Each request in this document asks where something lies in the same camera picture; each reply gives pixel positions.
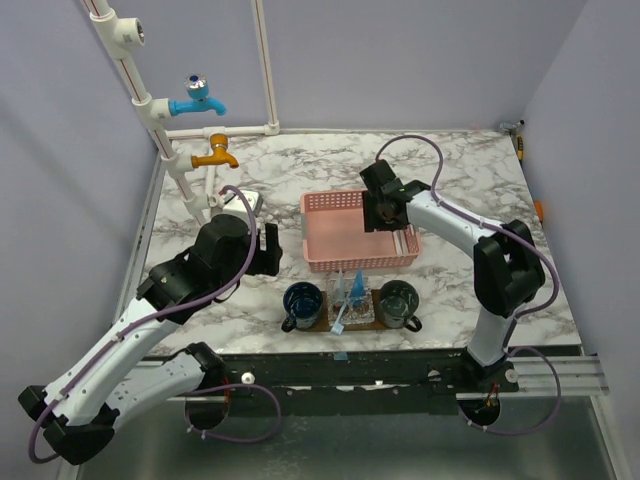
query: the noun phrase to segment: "blue faucet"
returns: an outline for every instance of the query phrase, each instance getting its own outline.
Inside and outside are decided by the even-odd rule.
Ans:
[[[192,100],[187,102],[169,100],[169,112],[172,117],[181,113],[206,112],[207,110],[215,110],[218,115],[227,113],[227,108],[222,102],[209,97],[209,86],[204,75],[189,75],[184,86]]]

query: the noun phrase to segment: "mug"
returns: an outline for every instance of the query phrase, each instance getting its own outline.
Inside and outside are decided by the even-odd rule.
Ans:
[[[402,280],[392,280],[380,289],[382,322],[389,328],[406,328],[419,332],[422,323],[414,315],[420,304],[415,288]]]
[[[309,282],[294,283],[284,292],[282,303],[287,312],[282,330],[284,332],[290,332],[294,328],[304,330],[313,327],[320,317],[322,292]]]

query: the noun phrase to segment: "pvc pipe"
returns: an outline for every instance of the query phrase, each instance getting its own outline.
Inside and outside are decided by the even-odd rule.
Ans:
[[[207,199],[209,199],[210,205],[211,205],[211,200],[217,198],[217,194],[213,192],[215,188],[215,184],[216,184],[216,167],[209,166],[207,167],[207,171],[204,177],[204,194],[207,196]],[[211,207],[209,207],[205,211],[207,212],[207,217],[208,217],[207,219],[211,220],[211,215],[212,215]]]
[[[113,63],[120,77],[122,77],[122,81],[127,87],[131,98],[137,102],[145,100],[149,96],[149,92],[147,92],[144,83],[142,83],[142,78],[140,78],[140,73],[133,63],[131,55],[121,59],[114,58]]]
[[[189,128],[185,130],[167,130],[170,140],[184,140],[188,138],[205,138],[211,135],[223,133],[227,137],[237,137],[240,135],[277,135],[280,133],[280,125],[262,125],[259,127],[205,127]]]
[[[83,2],[87,10],[97,16],[106,15],[111,9],[106,0],[83,0]]]
[[[262,0],[253,0],[253,21],[258,39],[258,52],[262,61],[262,80],[264,82],[264,93],[267,99],[267,112],[269,114],[269,125],[279,125],[278,114],[276,112],[276,100],[273,93],[273,78],[271,75],[271,60],[269,59],[269,46],[267,45],[267,27],[264,23],[264,8]]]
[[[164,116],[166,99],[159,102],[153,100],[131,58],[130,48],[144,45],[144,33],[140,21],[137,18],[119,19],[115,11],[109,7],[107,0],[83,0],[83,2],[104,48],[131,94],[132,102],[142,122],[158,147],[162,160],[168,163],[167,170],[178,185],[187,211],[195,217],[199,225],[204,225],[204,215],[198,207],[206,208],[208,201],[204,196],[196,196],[184,173],[175,168],[179,156],[173,150],[171,141],[160,122],[161,117]]]

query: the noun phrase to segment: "blue cup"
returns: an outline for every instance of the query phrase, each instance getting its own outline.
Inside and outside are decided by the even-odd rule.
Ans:
[[[309,282],[298,282],[291,285],[282,298],[287,318],[282,323],[282,330],[290,332],[294,328],[305,330],[313,327],[322,310],[322,292]]]

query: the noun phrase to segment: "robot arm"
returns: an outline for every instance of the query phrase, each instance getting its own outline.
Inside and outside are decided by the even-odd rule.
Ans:
[[[519,220],[503,225],[447,201],[477,222],[462,218],[434,199],[429,185],[417,180],[403,185],[384,160],[367,167],[360,176],[367,186],[363,192],[366,231],[393,231],[412,224],[435,233],[473,259],[474,289],[481,309],[467,353],[482,376],[504,359],[516,313],[544,284],[540,260],[487,226],[509,230],[533,245],[529,229]]]
[[[272,224],[265,229],[266,250],[260,250],[257,237],[247,274],[278,273],[278,229]],[[239,218],[215,216],[201,228],[192,247],[151,269],[123,315],[76,365],[47,386],[30,386],[20,394],[20,404],[34,420],[51,410],[42,426],[56,453],[71,464],[84,463],[139,413],[180,393],[223,383],[222,361],[204,343],[189,345],[143,377],[127,375],[149,350],[211,302],[149,322],[140,319],[227,284],[245,262],[250,239]],[[62,398],[60,392],[79,373],[81,378]]]

